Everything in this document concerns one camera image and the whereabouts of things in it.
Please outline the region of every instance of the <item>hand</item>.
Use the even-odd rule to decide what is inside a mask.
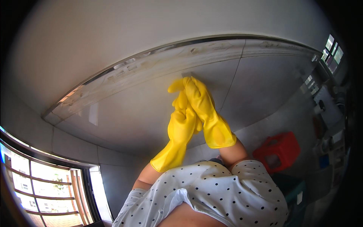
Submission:
[[[194,77],[185,77],[168,88],[170,93],[176,91],[185,92],[190,105],[204,123],[204,138],[210,148],[229,147],[236,143],[236,135],[215,110],[214,100],[204,83]]]
[[[181,166],[187,144],[191,140],[193,133],[196,134],[202,130],[202,123],[189,104],[184,92],[179,93],[179,97],[173,101],[173,106],[175,111],[171,114],[168,125],[170,141],[150,161],[150,165],[158,172],[165,172]]]
[[[185,92],[188,101],[203,123],[206,119],[216,116],[214,100],[204,83],[194,77],[184,77],[168,88],[169,93],[176,91]]]

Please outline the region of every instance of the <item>person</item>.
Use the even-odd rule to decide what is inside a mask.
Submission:
[[[288,209],[282,192],[215,110],[206,86],[185,77],[168,89],[176,91],[170,141],[142,170],[113,226],[283,226]],[[223,163],[181,166],[188,142],[201,130]]]

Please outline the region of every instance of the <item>white ceiling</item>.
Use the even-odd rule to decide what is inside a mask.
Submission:
[[[305,0],[41,1],[13,46],[7,83],[42,114],[90,76],[160,45],[252,34],[321,50],[329,32],[323,13]]]

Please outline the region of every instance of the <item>red plastic crate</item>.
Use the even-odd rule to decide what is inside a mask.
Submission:
[[[293,132],[282,133],[273,137],[268,137],[260,148],[253,152],[253,157],[259,159],[265,166],[269,174],[279,172],[290,167],[300,154],[300,146]],[[280,165],[270,168],[266,157],[276,155],[280,160]]]

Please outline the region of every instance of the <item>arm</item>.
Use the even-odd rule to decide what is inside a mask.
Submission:
[[[229,171],[232,170],[235,164],[243,160],[250,159],[245,147],[239,139],[237,139],[233,146],[220,148],[219,152],[221,153],[225,166]]]
[[[139,177],[136,179],[134,186],[132,189],[145,189],[149,190],[151,186],[155,183],[155,181],[163,174],[164,172],[156,171],[150,163],[148,163],[144,169],[141,171]]]

